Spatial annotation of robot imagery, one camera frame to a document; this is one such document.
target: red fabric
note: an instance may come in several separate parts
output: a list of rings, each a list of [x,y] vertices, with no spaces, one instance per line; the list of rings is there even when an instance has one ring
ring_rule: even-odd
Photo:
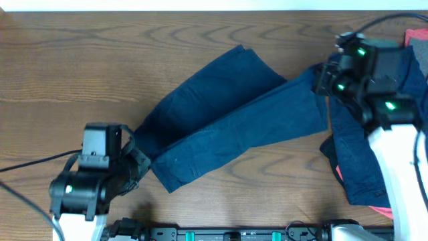
[[[336,171],[339,174],[339,177],[341,178],[341,180],[343,180],[342,173],[340,172],[339,166],[336,167]],[[379,207],[372,207],[372,206],[369,206],[369,208],[373,209],[374,211],[390,219],[393,219],[393,211],[390,208],[379,208]]]
[[[428,40],[428,29],[408,29],[406,30],[405,45],[409,46],[410,39]]]

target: navy blue garment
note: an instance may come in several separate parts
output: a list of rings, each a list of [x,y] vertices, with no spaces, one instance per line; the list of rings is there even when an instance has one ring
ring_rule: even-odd
[[[412,47],[407,48],[399,73],[399,90],[415,98],[422,118],[428,120],[428,87]],[[330,117],[333,139],[327,139],[320,150],[331,163],[338,163],[349,203],[389,208],[381,169],[362,127],[335,98],[330,99]]]
[[[137,145],[168,192],[251,147],[327,128],[325,98],[311,92],[313,68],[286,82],[238,46],[172,91],[136,130]]]

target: gray cloth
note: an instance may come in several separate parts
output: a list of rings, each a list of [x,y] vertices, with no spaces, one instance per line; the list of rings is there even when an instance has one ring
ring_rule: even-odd
[[[419,67],[425,77],[428,77],[428,40],[420,40],[412,38],[409,45],[413,46],[416,60],[419,62]]]

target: pile of clothes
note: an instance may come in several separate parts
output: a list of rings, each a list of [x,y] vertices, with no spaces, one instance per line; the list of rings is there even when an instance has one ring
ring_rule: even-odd
[[[408,30],[399,89],[428,119],[428,30]],[[253,50],[237,46],[167,95],[136,130],[151,169],[173,192],[218,169],[252,147],[311,135],[328,128],[326,99],[311,91],[315,66],[288,82]],[[320,147],[350,204],[372,206],[392,218],[385,184],[364,131],[330,99],[332,136]]]

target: wood grain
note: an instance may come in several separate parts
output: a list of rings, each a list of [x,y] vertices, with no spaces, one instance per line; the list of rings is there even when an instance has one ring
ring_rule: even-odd
[[[385,12],[8,13],[0,23],[0,168],[47,157],[82,142],[87,122],[136,128],[189,76],[237,44],[253,48],[292,79],[334,50],[334,34]],[[370,36],[402,39],[410,19],[374,27]],[[329,132],[251,149],[168,194],[150,172],[140,189],[112,202],[122,217],[189,226],[285,226],[353,218],[391,221],[350,206],[318,148]],[[2,173],[44,210],[58,159]],[[0,192],[0,240],[50,240],[42,218]]]

